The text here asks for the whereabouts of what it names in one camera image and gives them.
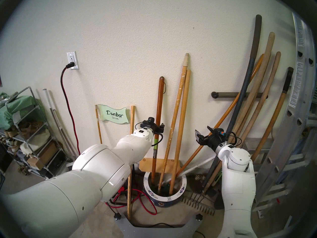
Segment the cardboard box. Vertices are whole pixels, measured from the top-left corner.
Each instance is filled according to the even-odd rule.
[[[29,158],[28,163],[35,169],[42,170],[44,166],[43,164],[46,164],[56,152],[57,152],[57,148],[54,142],[50,142],[40,154],[41,162],[37,158],[34,157],[34,158]]]

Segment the electrical outlet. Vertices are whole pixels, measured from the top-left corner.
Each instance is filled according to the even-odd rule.
[[[68,59],[68,63],[74,62],[75,66],[71,67],[71,70],[78,70],[78,61],[77,61],[77,56],[76,56],[76,51],[74,52],[67,52],[67,59]]]

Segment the green label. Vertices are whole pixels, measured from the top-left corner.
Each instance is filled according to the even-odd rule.
[[[158,139],[154,138],[154,144],[158,143],[158,141],[159,141]],[[154,150],[157,150],[157,149],[158,149],[158,144],[154,146]]]
[[[126,116],[126,108],[120,110],[113,109],[106,105],[98,105],[100,111],[100,120],[108,120],[114,123],[129,123]]]

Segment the green cloth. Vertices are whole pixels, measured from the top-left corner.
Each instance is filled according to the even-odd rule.
[[[42,113],[45,116],[45,111],[41,102],[38,99],[36,100],[40,106]],[[29,112],[29,110],[25,108],[31,105],[36,106],[36,102],[33,96],[20,96],[16,98],[14,101],[10,102],[8,104],[8,108],[6,106],[0,108],[0,128],[9,129],[13,125],[13,119],[12,119],[13,114],[17,111],[20,111],[20,116],[22,118]],[[33,112],[31,112],[27,116],[27,120],[44,121],[44,118],[41,112],[38,109],[35,109]]]

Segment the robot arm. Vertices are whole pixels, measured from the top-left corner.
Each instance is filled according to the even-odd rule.
[[[115,148],[93,145],[76,159],[71,171],[3,195],[2,201],[29,237],[69,237],[100,201],[115,195],[128,178],[130,166],[151,148],[153,135],[163,131],[164,124],[158,127],[150,117]]]
[[[223,129],[208,128],[213,134],[202,136],[196,131],[197,142],[208,145],[222,160],[222,198],[224,222],[218,238],[256,238],[251,227],[251,207],[255,197],[255,174],[250,154],[225,144]]]

